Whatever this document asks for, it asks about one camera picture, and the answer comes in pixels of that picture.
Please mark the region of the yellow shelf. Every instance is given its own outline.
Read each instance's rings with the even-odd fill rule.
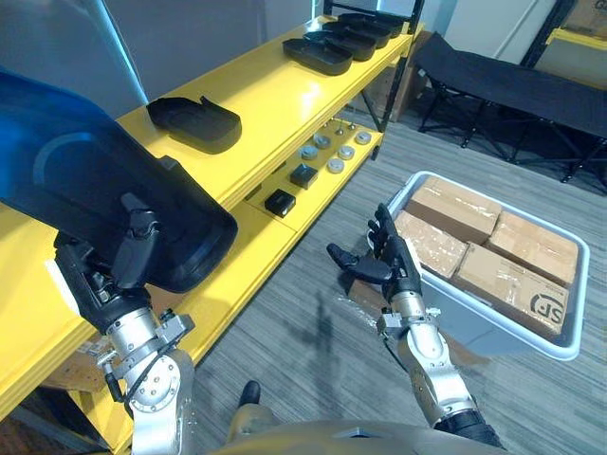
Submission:
[[[601,40],[595,36],[582,35],[575,31],[565,30],[564,28],[555,28],[548,36],[546,44],[549,45],[553,40],[566,41],[575,45],[592,47],[597,50],[607,50],[607,41]]]
[[[204,95],[240,116],[241,138],[220,155],[206,155],[159,132],[143,107],[119,122],[153,155],[178,160],[231,209],[394,58],[406,53],[412,40],[411,35],[400,35],[368,62],[353,62],[344,74],[325,76],[289,60],[282,45],[325,20],[297,27],[165,95],[191,100]]]
[[[228,258],[177,308],[191,314],[196,322],[194,334],[182,342],[194,361],[212,346],[371,147],[348,163],[346,172],[337,179],[327,180],[326,186],[315,183],[310,194],[322,192],[316,204],[311,197],[302,196],[291,218],[298,229],[277,222],[251,204],[241,204],[245,195],[293,156],[390,61],[406,54],[411,44],[411,35],[401,35],[377,50],[370,61],[354,62],[340,76],[324,76],[290,61],[282,51],[283,40],[300,37],[324,20],[295,28],[166,95],[193,100],[205,95],[240,115],[242,137],[221,155],[206,155],[170,139],[154,127],[144,108],[119,119],[153,155],[177,159],[241,222],[239,240]],[[380,139],[381,135],[374,135],[374,143]],[[92,326],[70,312],[46,271],[45,261],[54,258],[55,235],[55,229],[0,205],[4,291],[0,355],[5,366],[0,372],[0,420],[94,333]],[[259,264],[267,267],[260,270]],[[17,335],[18,350],[12,343]],[[126,448],[130,428],[124,423],[122,410],[109,402],[107,394],[72,393],[72,397],[115,452]]]
[[[298,157],[287,160],[287,165],[265,181],[262,190],[256,193],[256,196],[270,194],[280,187],[296,195],[297,204],[285,218],[276,217],[263,209],[263,201],[260,207],[258,198],[236,206],[232,215],[238,222],[239,231],[230,253],[175,309],[177,313],[192,316],[196,324],[194,330],[179,343],[179,348],[186,350],[194,363],[200,361],[212,347],[290,248],[304,235],[319,212],[364,162],[381,136],[381,133],[374,132],[369,144],[357,145],[355,157],[347,162],[343,173],[320,171],[309,190],[296,191],[299,187],[289,187],[288,169],[294,169],[301,160]],[[330,155],[325,153],[325,158],[310,163],[320,165]],[[297,222],[291,226],[289,220]],[[107,390],[98,393],[71,391],[69,394],[110,445],[112,452],[121,453],[128,447],[132,423],[123,406],[114,403]]]
[[[0,420],[94,333],[46,271],[56,235],[0,204]]]
[[[230,253],[175,309],[177,313],[189,314],[196,325],[179,343],[179,348],[192,356],[194,364],[221,336],[294,243],[295,231],[247,204],[239,204],[232,215],[240,230]],[[124,407],[114,403],[107,390],[69,394],[113,452],[120,453],[128,447],[132,423]]]
[[[296,152],[285,162],[284,166],[264,180],[261,189],[254,193],[247,200],[247,203],[296,231],[304,230],[309,222],[314,220],[324,209],[338,189],[348,180],[352,172],[362,164],[364,159],[372,152],[374,146],[381,140],[382,134],[377,131],[367,130],[359,126],[356,130],[349,130],[347,128],[348,124],[348,121],[342,122],[343,136],[335,134],[340,125],[340,121],[338,120],[332,120],[326,128],[321,128],[319,134],[331,138],[331,147],[326,150],[319,150],[318,156],[313,160],[303,160],[300,158],[299,153]],[[354,136],[359,131],[367,131],[372,135],[372,140],[369,144],[358,145],[355,142]],[[356,150],[354,157],[344,161],[345,166],[342,173],[331,173],[327,170],[326,163],[330,158],[338,157],[337,150],[344,144],[354,147]],[[307,164],[318,171],[316,181],[308,190],[298,187],[289,180],[291,172],[300,163]],[[266,199],[277,188],[294,195],[296,198],[295,207],[285,218],[274,215],[264,207]]]

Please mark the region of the metal disc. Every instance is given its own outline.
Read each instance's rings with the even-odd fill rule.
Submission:
[[[319,154],[319,149],[313,145],[303,145],[299,149],[300,156],[302,159],[314,159]]]
[[[326,163],[326,167],[330,173],[340,173],[341,171],[343,171],[345,165],[343,164],[343,161],[341,161],[339,158],[331,158]]]
[[[328,149],[331,147],[331,138],[329,136],[323,136],[317,133],[314,135],[314,145],[321,150]]]
[[[366,145],[371,142],[371,134],[366,131],[361,131],[354,137],[354,140],[357,144]]]
[[[349,145],[342,145],[338,150],[338,156],[344,160],[352,159],[352,157],[354,156],[354,147],[350,147]]]

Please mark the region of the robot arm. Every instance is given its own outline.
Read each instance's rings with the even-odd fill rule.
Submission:
[[[111,267],[98,264],[91,248],[60,235],[56,263],[81,315],[107,335],[113,350],[98,365],[116,402],[133,418],[134,455],[185,455],[193,451],[193,362],[177,343],[192,319],[171,310],[156,319],[143,288],[160,227],[134,196],[123,198],[131,227]],[[126,382],[122,392],[119,380]]]
[[[341,269],[354,277],[381,284],[389,302],[377,330],[398,342],[398,356],[409,374],[415,398],[432,428],[502,447],[485,423],[461,375],[451,363],[449,347],[440,335],[436,317],[422,300],[421,277],[407,243],[395,229],[390,212],[379,205],[370,221],[374,258],[359,258],[331,244],[327,250]]]

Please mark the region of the printed logo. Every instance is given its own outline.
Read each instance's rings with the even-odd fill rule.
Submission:
[[[562,322],[563,309],[562,303],[554,297],[546,296],[545,294],[536,294],[531,299],[531,311],[545,318],[550,318],[556,324]]]

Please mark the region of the cable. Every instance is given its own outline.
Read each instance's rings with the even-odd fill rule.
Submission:
[[[392,356],[392,358],[396,361],[396,363],[398,364],[398,366],[400,368],[402,368],[405,371],[406,374],[409,374],[409,371],[407,370],[407,367],[405,367],[405,364],[402,363],[402,361],[400,360],[400,358],[398,358],[398,355],[396,355],[396,353],[390,347],[390,344],[388,344],[388,338],[384,338],[383,339],[383,345],[386,347],[386,349],[388,350],[388,352],[390,353],[390,355]]]
[[[147,376],[150,370],[152,370],[156,362],[158,362],[160,358],[166,353],[168,353],[173,347],[173,344],[167,344],[158,349],[158,354],[156,355],[156,357],[154,357],[154,359],[148,364],[148,366],[145,367],[143,372],[141,372],[137,380],[133,383],[133,387],[131,387],[131,389],[129,389],[129,392],[124,395],[124,410],[126,410],[126,413],[129,414],[129,417],[131,417],[131,419],[133,419],[133,410],[129,406],[129,403],[131,402],[133,396],[135,395],[135,392],[139,389],[139,386],[143,382],[143,378],[145,378],[145,376]]]

